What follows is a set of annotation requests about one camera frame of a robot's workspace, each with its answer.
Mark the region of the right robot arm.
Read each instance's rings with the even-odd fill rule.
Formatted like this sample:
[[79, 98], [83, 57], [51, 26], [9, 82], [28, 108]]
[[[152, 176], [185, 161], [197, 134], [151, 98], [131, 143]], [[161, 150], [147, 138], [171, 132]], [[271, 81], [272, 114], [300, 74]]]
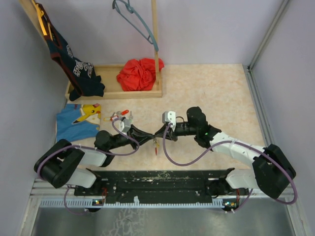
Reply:
[[247, 144], [211, 126], [199, 107], [187, 110], [187, 121], [177, 122], [174, 111], [162, 114], [164, 124], [163, 146], [170, 138], [192, 135], [194, 140], [207, 151], [225, 155], [245, 164], [245, 170], [234, 169], [220, 182], [224, 194], [232, 194], [238, 188], [259, 189], [272, 199], [277, 199], [290, 185], [296, 193], [294, 178], [296, 171], [283, 151], [275, 144], [267, 147]]

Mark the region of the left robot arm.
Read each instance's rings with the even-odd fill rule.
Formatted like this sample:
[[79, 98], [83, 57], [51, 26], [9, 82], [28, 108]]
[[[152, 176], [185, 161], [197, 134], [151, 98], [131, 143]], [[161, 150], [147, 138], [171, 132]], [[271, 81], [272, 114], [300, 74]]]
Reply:
[[91, 170], [79, 165], [108, 166], [116, 156], [134, 154], [141, 145], [156, 138], [134, 125], [127, 132], [112, 135], [102, 130], [96, 135], [94, 147], [74, 145], [66, 139], [56, 142], [34, 165], [34, 171], [54, 188], [65, 185], [84, 187], [92, 195], [102, 191], [102, 182]]

